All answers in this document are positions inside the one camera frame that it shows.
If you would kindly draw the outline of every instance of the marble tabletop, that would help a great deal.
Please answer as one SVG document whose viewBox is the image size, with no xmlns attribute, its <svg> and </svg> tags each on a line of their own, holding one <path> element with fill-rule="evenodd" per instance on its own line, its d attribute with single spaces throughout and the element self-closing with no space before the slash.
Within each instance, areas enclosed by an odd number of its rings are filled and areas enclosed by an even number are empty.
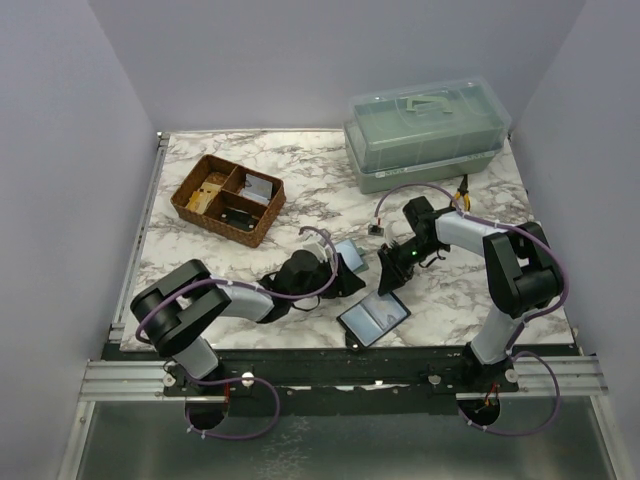
<svg viewBox="0 0 640 480">
<path fill-rule="evenodd" d="M 209 153 L 284 181 L 287 202 L 257 249 L 185 222 L 171 206 L 169 199 L 183 178 Z M 454 192 L 459 182 L 456 178 L 439 183 Z M 469 177 L 469 190 L 475 215 L 515 224 L 532 219 L 508 143 L 484 172 Z M 383 207 L 383 221 L 400 238 L 410 232 L 402 206 L 419 195 L 426 195 L 436 209 L 447 204 L 441 193 L 420 188 L 391 195 Z M 203 336 L 218 349 L 344 347 L 344 330 L 336 317 L 375 290 L 380 278 L 376 250 L 383 240 L 368 236 L 367 225 L 381 196 L 362 195 L 358 190 L 341 131 L 173 134 L 129 301 L 192 258 L 201 259 L 212 273 L 224 278 L 254 281 L 277 270 L 300 247 L 299 227 L 312 225 L 328 230 L 334 242 L 350 238 L 366 251 L 364 258 L 370 269 L 360 274 L 366 288 L 348 298 L 323 300 L 309 313 L 291 310 L 268 325 L 219 317 Z M 484 260 L 457 247 L 445 256 L 446 260 L 436 261 L 428 269 L 417 267 L 413 280 L 395 292 L 412 315 L 376 347 L 463 345 L 478 333 L 491 305 Z M 123 320 L 121 350 L 152 348 L 135 339 L 137 321 L 128 307 Z M 518 341 L 572 342 L 562 309 L 531 322 Z"/>
</svg>

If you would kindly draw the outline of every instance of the brown basket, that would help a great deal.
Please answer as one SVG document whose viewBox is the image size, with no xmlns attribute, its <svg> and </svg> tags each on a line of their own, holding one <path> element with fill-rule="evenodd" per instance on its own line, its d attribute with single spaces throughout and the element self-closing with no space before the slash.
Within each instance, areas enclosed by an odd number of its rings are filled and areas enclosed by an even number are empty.
<svg viewBox="0 0 640 480">
<path fill-rule="evenodd" d="M 248 173 L 268 180 L 273 184 L 269 205 L 262 205 L 238 195 L 238 192 L 244 187 Z M 221 185 L 220 192 L 218 192 L 203 214 L 187 210 L 186 206 L 189 203 L 191 194 L 199 189 L 204 181 Z M 202 157 L 182 181 L 180 188 L 171 197 L 171 205 L 183 220 L 253 248 L 260 245 L 267 234 L 267 230 L 269 230 L 278 213 L 280 213 L 285 201 L 282 180 L 245 168 L 242 165 L 236 165 L 213 155 Z M 249 213 L 257 221 L 255 228 L 250 232 L 245 232 L 223 222 L 221 220 L 222 212 L 227 207 L 237 208 Z"/>
</svg>

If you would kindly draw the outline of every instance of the wall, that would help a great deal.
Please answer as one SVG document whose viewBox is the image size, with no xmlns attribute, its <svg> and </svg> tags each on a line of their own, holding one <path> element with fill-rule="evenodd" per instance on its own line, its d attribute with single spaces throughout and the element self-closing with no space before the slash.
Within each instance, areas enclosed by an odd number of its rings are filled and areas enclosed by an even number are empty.
<svg viewBox="0 0 640 480">
<path fill-rule="evenodd" d="M 0 16 L 0 478 L 56 477 L 157 137 L 84 0 Z"/>
<path fill-rule="evenodd" d="M 160 130 L 338 127 L 352 95 L 482 74 L 517 120 L 584 0 L 89 0 Z"/>
<path fill-rule="evenodd" d="M 590 0 L 514 133 L 536 216 L 571 272 L 567 312 L 596 351 L 640 473 L 640 3 Z"/>
</svg>

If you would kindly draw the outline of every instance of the pliers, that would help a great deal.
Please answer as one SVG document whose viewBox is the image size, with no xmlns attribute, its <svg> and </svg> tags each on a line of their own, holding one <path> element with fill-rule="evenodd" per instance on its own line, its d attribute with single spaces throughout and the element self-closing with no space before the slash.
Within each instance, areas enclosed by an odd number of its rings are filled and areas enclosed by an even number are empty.
<svg viewBox="0 0 640 480">
<path fill-rule="evenodd" d="M 464 201 L 464 205 L 462 205 L 463 210 L 467 212 L 471 211 L 471 199 L 469 198 L 469 176 L 468 175 L 464 175 L 462 177 L 462 182 L 460 182 L 458 191 L 453 196 L 453 198 L 456 199 L 456 202 L 462 198 L 462 200 Z"/>
</svg>

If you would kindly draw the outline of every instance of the gray floor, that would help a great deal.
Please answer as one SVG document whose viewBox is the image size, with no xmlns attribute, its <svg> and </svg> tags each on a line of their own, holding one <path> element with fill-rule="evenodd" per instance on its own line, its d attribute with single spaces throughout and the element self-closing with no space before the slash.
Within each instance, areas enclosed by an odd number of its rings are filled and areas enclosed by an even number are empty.
<svg viewBox="0 0 640 480">
<path fill-rule="evenodd" d="M 496 425 L 544 420 L 550 399 L 505 402 Z M 249 431 L 263 419 L 230 419 Z M 186 433 L 178 404 L 99 404 L 79 478 L 200 480 L 613 479 L 588 399 L 565 400 L 557 424 L 498 438 L 458 417 L 284 417 L 248 442 Z"/>
</svg>

